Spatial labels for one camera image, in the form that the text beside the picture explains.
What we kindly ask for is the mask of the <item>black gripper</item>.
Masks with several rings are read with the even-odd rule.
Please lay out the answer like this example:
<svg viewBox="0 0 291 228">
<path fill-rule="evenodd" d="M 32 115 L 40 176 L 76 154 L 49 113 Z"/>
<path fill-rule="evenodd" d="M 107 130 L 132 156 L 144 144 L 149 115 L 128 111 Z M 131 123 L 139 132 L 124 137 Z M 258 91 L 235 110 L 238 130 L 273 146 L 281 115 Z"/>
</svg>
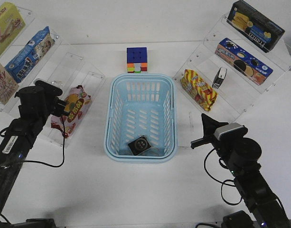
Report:
<svg viewBox="0 0 291 228">
<path fill-rule="evenodd" d="M 212 119 L 210 116 L 205 113 L 201 114 L 201 120 L 203 125 L 203 137 L 191 142 L 191 148 L 195 149 L 196 147 L 212 144 L 213 148 L 216 149 L 219 157 L 228 156 L 231 152 L 230 149 L 230 134 L 222 134 L 220 136 L 215 136 L 215 131 L 217 128 L 228 125 L 228 122 L 218 122 L 217 120 Z"/>
<path fill-rule="evenodd" d="M 36 80 L 35 86 L 39 86 L 44 89 L 44 97 L 49 114 L 57 117 L 61 117 L 63 115 L 69 116 L 69 112 L 65 111 L 66 101 L 59 99 L 63 93 L 61 88 L 44 80 Z"/>
</svg>

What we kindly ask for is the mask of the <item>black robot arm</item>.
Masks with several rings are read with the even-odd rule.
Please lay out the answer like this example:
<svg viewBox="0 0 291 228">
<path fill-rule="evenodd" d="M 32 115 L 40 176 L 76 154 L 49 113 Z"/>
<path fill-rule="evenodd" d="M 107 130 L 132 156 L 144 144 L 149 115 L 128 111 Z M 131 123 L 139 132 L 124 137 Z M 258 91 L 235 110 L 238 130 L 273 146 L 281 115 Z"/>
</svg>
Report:
<svg viewBox="0 0 291 228">
<path fill-rule="evenodd" d="M 20 100 L 19 118 L 2 130 L 0 144 L 0 215 L 29 151 L 43 130 L 48 117 L 68 115 L 63 91 L 51 83 L 37 80 L 15 94 Z"/>
<path fill-rule="evenodd" d="M 212 144 L 219 164 L 233 175 L 241 200 L 261 228 L 291 228 L 283 205 L 260 173 L 260 145 L 245 135 L 248 129 L 238 123 L 218 122 L 201 115 L 204 136 L 191 142 L 191 148 Z"/>
</svg>

